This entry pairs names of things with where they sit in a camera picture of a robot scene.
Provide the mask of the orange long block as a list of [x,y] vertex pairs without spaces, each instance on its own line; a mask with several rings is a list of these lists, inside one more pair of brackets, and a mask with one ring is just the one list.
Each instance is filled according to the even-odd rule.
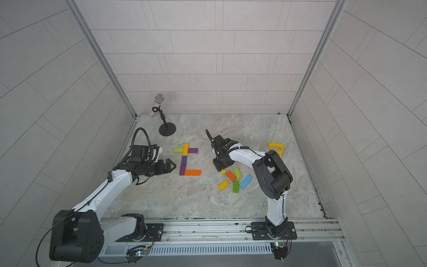
[[184,175],[185,176],[200,176],[201,170],[185,170]]

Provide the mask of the amber long block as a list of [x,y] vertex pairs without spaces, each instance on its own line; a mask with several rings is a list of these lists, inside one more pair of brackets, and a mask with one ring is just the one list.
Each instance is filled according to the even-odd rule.
[[183,146],[182,155],[183,156],[188,156],[188,154],[189,154],[189,144],[185,143],[184,146]]

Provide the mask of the yellow short block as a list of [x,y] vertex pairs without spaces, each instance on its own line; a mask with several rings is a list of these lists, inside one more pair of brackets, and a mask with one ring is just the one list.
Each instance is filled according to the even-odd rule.
[[228,186],[230,185],[230,182],[228,180],[223,181],[219,186],[218,189],[220,191],[223,191],[224,189],[226,189]]

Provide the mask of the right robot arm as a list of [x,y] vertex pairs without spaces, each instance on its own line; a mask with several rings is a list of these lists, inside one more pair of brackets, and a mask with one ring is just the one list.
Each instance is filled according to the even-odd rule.
[[208,131],[206,134],[215,154],[213,164],[217,171],[232,166],[236,161],[253,168],[260,189],[268,197],[265,221],[266,231],[271,238],[290,237],[292,231],[286,229],[290,223],[285,209],[293,176],[279,154],[274,150],[255,151],[229,138],[224,139],[220,135],[212,137]]

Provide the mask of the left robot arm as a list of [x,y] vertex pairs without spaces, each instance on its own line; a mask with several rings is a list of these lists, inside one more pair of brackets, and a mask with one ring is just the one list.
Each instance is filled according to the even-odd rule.
[[107,173],[106,180],[71,210],[59,211],[52,223],[49,257],[52,261],[91,263],[102,249],[122,238],[154,239],[142,214],[125,214],[112,222],[101,219],[113,201],[132,183],[171,173],[176,164],[160,160],[161,147],[133,145],[121,162]]

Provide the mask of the red-orange block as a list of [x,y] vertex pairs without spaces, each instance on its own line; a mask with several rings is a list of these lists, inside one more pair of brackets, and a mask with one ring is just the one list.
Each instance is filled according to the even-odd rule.
[[232,171],[226,172],[226,176],[230,179],[230,181],[234,182],[237,178]]

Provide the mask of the lime green flat block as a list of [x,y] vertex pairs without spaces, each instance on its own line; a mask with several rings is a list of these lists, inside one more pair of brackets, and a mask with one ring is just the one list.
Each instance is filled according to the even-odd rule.
[[235,169],[233,169],[233,172],[234,172],[234,176],[235,176],[237,179],[241,179],[241,178],[242,178],[242,174],[241,174],[241,172],[240,172],[239,168],[235,168]]

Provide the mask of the microphone on black stand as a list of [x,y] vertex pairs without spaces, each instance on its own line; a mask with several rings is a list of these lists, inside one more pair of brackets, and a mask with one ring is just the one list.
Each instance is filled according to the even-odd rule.
[[159,127],[159,133],[161,136],[171,136],[176,132],[176,126],[172,122],[166,121],[166,116],[161,110],[161,104],[164,102],[165,98],[163,94],[158,93],[155,96],[155,102],[151,108],[153,114],[159,113],[162,120],[162,125]]

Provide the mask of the light blue block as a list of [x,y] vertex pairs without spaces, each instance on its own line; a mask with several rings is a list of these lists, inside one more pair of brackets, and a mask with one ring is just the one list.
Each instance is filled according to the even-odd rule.
[[247,175],[239,184],[240,189],[245,189],[250,181],[253,179],[251,175]]

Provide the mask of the left circuit board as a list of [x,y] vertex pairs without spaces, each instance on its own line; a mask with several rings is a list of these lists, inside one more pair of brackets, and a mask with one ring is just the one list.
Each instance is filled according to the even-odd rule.
[[127,251],[125,258],[129,263],[137,263],[144,256],[147,256],[150,250],[151,248],[144,245],[136,246]]

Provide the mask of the circuit board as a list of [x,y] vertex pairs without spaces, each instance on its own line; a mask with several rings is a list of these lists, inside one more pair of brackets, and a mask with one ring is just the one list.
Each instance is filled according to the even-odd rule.
[[271,251],[275,260],[284,261],[289,254],[289,246],[286,243],[271,243]]
[[150,250],[151,248],[144,245],[136,246],[127,251],[125,258],[129,263],[137,263],[144,256],[147,256]]

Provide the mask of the right circuit board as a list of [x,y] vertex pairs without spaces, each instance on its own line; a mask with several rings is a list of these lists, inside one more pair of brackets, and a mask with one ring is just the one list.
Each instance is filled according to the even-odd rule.
[[271,243],[271,251],[275,260],[284,261],[289,254],[289,246],[286,243]]

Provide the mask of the yellow triangle frame piece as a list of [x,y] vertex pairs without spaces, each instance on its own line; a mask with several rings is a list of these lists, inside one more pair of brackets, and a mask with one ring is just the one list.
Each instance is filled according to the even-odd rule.
[[275,151],[280,158],[282,158],[283,152],[284,152],[284,145],[283,144],[276,144],[276,143],[268,143],[269,149]]

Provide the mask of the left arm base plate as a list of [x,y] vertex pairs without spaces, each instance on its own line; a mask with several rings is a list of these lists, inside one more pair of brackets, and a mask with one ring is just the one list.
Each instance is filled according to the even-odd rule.
[[132,233],[117,240],[117,242],[160,242],[162,238],[164,224],[145,224],[145,231]]

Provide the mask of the aluminium rail frame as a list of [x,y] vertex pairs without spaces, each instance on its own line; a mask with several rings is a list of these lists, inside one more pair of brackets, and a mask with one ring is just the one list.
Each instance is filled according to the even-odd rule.
[[295,219],[296,240],[254,240],[251,223],[262,219],[170,219],[146,220],[146,224],[164,224],[160,242],[114,242],[105,246],[97,257],[107,263],[128,262],[129,249],[144,245],[151,248],[144,257],[196,255],[272,255],[271,243],[286,243],[290,249],[300,243],[332,244],[336,251],[345,240],[335,219]]

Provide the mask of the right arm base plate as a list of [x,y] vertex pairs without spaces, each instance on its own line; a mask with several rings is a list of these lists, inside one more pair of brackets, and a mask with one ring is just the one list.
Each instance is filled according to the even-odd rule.
[[252,238],[254,240],[296,240],[298,238],[294,223],[284,221],[279,226],[268,220],[251,223]]

